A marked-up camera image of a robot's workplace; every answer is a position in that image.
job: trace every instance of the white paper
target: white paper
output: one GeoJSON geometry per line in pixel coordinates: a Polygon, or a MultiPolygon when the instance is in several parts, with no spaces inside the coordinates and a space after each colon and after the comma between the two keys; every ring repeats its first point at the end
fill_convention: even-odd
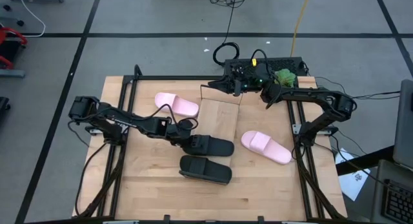
{"type": "MultiPolygon", "coordinates": [[[[344,156],[345,159],[350,160],[354,157],[347,153],[343,148],[340,149],[341,154],[344,156]]],[[[340,154],[336,155],[336,164],[342,163],[345,161],[340,154]]],[[[351,200],[355,201],[357,196],[360,193],[361,188],[363,188],[364,183],[366,182],[367,175],[359,170],[357,172],[353,172],[347,175],[339,176],[338,179],[340,181],[341,191],[346,194],[351,200]]]]}

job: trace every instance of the white cable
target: white cable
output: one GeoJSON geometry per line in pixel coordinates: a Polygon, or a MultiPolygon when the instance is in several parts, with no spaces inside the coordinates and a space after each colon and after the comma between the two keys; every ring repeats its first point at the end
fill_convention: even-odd
{"type": "Polygon", "coordinates": [[[41,32],[41,34],[36,35],[36,36],[25,36],[25,37],[41,37],[41,36],[43,36],[43,34],[45,34],[45,30],[46,30],[46,25],[45,25],[45,23],[42,22],[42,20],[40,20],[40,18],[38,18],[36,15],[34,15],[34,14],[32,13],[32,11],[30,11],[30,9],[27,8],[24,0],[21,0],[21,3],[22,3],[23,6],[27,9],[27,11],[30,12],[30,14],[32,14],[32,15],[34,16],[34,18],[36,18],[38,21],[40,21],[40,23],[43,25],[43,31],[41,32]]]}

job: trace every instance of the wooden table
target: wooden table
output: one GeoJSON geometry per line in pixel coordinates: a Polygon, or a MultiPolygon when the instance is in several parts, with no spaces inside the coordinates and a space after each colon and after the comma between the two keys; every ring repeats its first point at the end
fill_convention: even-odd
{"type": "MultiPolygon", "coordinates": [[[[122,77],[107,77],[101,101],[116,107],[122,77]]],[[[154,96],[158,92],[178,94],[201,104],[200,84],[207,81],[139,81],[133,112],[140,116],[152,114],[157,107],[154,96]]],[[[300,87],[315,87],[313,77],[299,77],[300,87]]],[[[239,103],[234,144],[230,160],[233,178],[227,185],[217,185],[184,178],[178,173],[179,159],[184,152],[162,139],[150,139],[131,129],[128,137],[123,177],[119,192],[116,219],[172,220],[232,220],[255,221],[264,216],[266,221],[305,220],[303,198],[296,163],[279,165],[255,154],[241,145],[241,136],[248,130],[258,130],[275,141],[293,149],[287,103],[281,102],[265,110],[256,93],[244,94],[242,99],[215,92],[203,97],[239,103]]],[[[305,116],[312,121],[322,113],[313,103],[303,103],[305,116]]],[[[299,123],[298,112],[295,117],[299,123]]],[[[93,136],[88,157],[101,146],[102,136],[93,136]]],[[[316,143],[330,147],[326,136],[318,136],[316,143]]],[[[102,185],[108,156],[106,147],[89,164],[79,198],[79,210],[84,210],[102,185]]],[[[334,159],[329,150],[313,147],[314,162],[321,190],[342,215],[347,215],[339,186],[334,159]]],[[[317,216],[314,196],[309,189],[312,215],[317,216]]],[[[108,214],[112,191],[108,193],[105,214],[108,214]]]]}

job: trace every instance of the wooden board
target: wooden board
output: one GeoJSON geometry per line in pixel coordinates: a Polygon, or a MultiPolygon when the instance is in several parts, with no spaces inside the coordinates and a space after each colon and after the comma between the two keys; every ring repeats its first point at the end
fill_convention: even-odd
{"type": "MultiPolygon", "coordinates": [[[[192,134],[210,135],[233,142],[237,125],[238,105],[223,101],[203,99],[199,109],[199,126],[192,134]]],[[[232,156],[209,156],[208,159],[230,166],[232,156]]]]}
{"type": "MultiPolygon", "coordinates": [[[[122,77],[106,79],[102,101],[117,105],[121,80],[122,77]]],[[[155,111],[154,96],[158,92],[175,93],[202,106],[199,86],[205,83],[206,81],[140,81],[134,113],[147,116],[155,111]]],[[[301,87],[316,85],[312,77],[299,77],[299,83],[301,87]]],[[[185,153],[180,148],[161,139],[149,139],[137,130],[131,130],[116,218],[163,219],[165,214],[170,214],[172,220],[255,221],[257,216],[264,216],[268,221],[305,220],[296,164],[291,162],[278,165],[249,151],[240,141],[246,131],[258,130],[292,150],[287,104],[281,102],[265,110],[264,102],[255,93],[244,94],[242,100],[238,97],[234,101],[231,103],[238,102],[240,106],[234,138],[236,149],[230,161],[233,172],[230,184],[216,185],[182,177],[178,173],[179,159],[185,153]]],[[[322,112],[319,106],[310,103],[305,103],[304,109],[309,121],[322,112]]],[[[327,137],[317,137],[316,142],[330,146],[327,137]]],[[[92,137],[88,156],[101,143],[101,136],[92,137]]],[[[101,186],[107,152],[106,149],[99,153],[86,170],[79,199],[81,210],[86,208],[101,186]]],[[[322,191],[337,210],[345,215],[343,196],[331,153],[327,149],[313,147],[313,154],[322,191]]]]}

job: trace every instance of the yellow cable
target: yellow cable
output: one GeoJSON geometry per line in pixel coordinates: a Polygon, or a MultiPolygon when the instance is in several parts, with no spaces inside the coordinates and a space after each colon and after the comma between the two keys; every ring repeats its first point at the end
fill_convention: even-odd
{"type": "Polygon", "coordinates": [[[304,16],[304,10],[305,7],[307,6],[308,0],[304,1],[303,7],[301,7],[301,12],[299,14],[298,20],[297,20],[297,24],[296,24],[296,28],[294,29],[294,36],[292,37],[292,46],[291,46],[291,54],[290,57],[292,57],[292,54],[294,53],[294,45],[296,44],[296,35],[297,35],[297,30],[298,30],[298,26],[304,16]]]}

